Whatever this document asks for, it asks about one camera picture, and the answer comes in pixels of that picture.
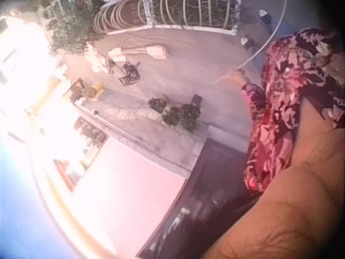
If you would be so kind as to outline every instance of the potted plant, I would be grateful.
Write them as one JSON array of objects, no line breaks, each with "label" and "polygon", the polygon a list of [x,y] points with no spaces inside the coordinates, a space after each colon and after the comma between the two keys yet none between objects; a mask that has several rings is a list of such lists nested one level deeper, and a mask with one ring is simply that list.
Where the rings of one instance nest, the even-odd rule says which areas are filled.
[{"label": "potted plant", "polygon": [[181,109],[179,107],[172,107],[162,116],[163,121],[168,126],[176,126],[181,119]]},{"label": "potted plant", "polygon": [[151,98],[148,102],[150,108],[158,113],[163,113],[167,103],[168,98],[166,96],[162,96],[160,98]]},{"label": "potted plant", "polygon": [[181,107],[181,126],[191,133],[196,129],[201,101],[202,97],[194,95],[191,104],[184,104]]}]

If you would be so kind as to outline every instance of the hand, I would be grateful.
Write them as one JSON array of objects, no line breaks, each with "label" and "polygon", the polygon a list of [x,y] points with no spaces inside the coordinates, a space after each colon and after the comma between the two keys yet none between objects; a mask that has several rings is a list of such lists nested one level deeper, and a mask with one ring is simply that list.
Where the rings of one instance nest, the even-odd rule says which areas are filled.
[{"label": "hand", "polygon": [[244,73],[238,70],[232,70],[229,73],[229,80],[232,84],[242,88],[244,85],[248,84],[250,81],[244,76]]}]

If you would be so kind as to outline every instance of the person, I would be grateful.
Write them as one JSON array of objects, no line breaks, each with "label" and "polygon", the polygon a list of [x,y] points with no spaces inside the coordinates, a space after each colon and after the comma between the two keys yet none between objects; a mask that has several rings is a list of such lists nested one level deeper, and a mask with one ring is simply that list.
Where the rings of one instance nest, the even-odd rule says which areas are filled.
[{"label": "person", "polygon": [[[270,28],[271,16],[264,10],[259,13]],[[339,68],[331,62],[332,38],[318,29],[304,29],[277,39],[268,47],[262,66],[263,88],[241,72],[231,72],[230,79],[250,102],[253,131],[245,182],[251,191],[264,192],[273,178],[290,165],[301,98],[313,104],[329,128],[344,128],[344,82],[337,74]],[[254,46],[253,40],[244,44],[248,50]]]},{"label": "person", "polygon": [[318,29],[277,39],[266,51],[262,88],[230,73],[253,119],[245,182],[261,196],[204,259],[314,258],[341,222],[344,55],[333,43]]}]

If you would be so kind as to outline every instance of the plant pot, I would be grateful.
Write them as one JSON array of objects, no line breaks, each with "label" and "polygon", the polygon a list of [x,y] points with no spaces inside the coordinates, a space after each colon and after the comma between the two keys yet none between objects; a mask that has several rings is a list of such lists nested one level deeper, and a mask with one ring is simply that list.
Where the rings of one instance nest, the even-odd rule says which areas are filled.
[{"label": "plant pot", "polygon": [[198,96],[197,94],[194,94],[193,99],[192,99],[192,104],[198,106],[200,108],[201,105],[201,101],[203,100],[203,98],[201,96]]}]

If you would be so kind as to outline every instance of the green plant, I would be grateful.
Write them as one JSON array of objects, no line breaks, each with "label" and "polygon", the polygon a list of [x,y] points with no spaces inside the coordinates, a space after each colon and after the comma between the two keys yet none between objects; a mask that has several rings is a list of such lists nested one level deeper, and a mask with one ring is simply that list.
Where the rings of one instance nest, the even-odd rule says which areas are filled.
[{"label": "green plant", "polygon": [[148,102],[150,108],[158,113],[163,113],[167,106],[167,101],[163,98],[151,98]]},{"label": "green plant", "polygon": [[176,126],[181,119],[181,109],[179,107],[172,107],[162,116],[163,121],[168,126]]},{"label": "green plant", "polygon": [[182,118],[197,120],[200,116],[200,108],[194,104],[184,104],[181,107]]},{"label": "green plant", "polygon": [[181,120],[181,126],[189,131],[190,133],[193,133],[194,130],[196,129],[196,120],[192,119],[182,119]]},{"label": "green plant", "polygon": [[99,40],[102,35],[93,30],[93,18],[99,5],[78,5],[77,2],[61,1],[64,15],[51,25],[53,30],[51,51],[63,49],[70,54],[83,54],[86,43]]},{"label": "green plant", "polygon": [[181,126],[189,132],[194,132],[197,119],[200,116],[200,108],[194,104],[184,104],[181,107]]}]

